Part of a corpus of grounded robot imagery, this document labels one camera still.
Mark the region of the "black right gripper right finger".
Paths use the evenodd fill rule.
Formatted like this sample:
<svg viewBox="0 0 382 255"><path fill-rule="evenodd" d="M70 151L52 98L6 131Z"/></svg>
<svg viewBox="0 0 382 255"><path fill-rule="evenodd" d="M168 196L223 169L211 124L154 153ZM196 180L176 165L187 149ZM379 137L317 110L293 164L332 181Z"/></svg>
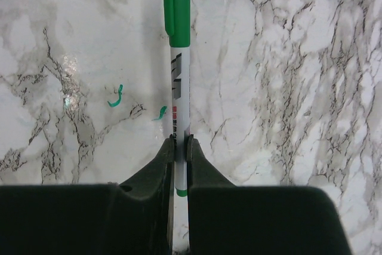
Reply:
<svg viewBox="0 0 382 255"><path fill-rule="evenodd" d="M192 254L350 254L336 207L307 186L236 186L187 144Z"/></svg>

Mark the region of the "white green marker pen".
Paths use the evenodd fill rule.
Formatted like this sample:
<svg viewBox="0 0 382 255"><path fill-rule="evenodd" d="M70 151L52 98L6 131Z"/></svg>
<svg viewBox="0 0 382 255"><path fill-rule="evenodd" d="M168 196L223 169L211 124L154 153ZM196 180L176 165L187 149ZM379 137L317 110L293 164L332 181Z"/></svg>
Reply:
<svg viewBox="0 0 382 255"><path fill-rule="evenodd" d="M187 141L190 135L190 46L170 46L171 93L172 93L172 137L175 147L176 194L187 195Z"/></svg>

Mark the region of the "green marker cap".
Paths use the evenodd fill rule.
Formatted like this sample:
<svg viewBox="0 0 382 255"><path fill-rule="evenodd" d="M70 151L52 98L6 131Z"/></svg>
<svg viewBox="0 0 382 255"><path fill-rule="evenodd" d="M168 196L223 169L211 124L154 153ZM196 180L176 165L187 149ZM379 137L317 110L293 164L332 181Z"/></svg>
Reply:
<svg viewBox="0 0 382 255"><path fill-rule="evenodd" d="M170 46L190 46L190 0L164 0L165 31Z"/></svg>

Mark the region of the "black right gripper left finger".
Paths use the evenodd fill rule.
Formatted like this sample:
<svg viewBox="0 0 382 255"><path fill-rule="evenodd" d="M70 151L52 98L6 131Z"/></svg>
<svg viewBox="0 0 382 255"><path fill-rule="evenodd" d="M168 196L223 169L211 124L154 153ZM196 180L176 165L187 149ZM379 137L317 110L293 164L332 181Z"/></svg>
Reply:
<svg viewBox="0 0 382 255"><path fill-rule="evenodd" d="M2 254L170 254L174 140L122 183L1 187Z"/></svg>

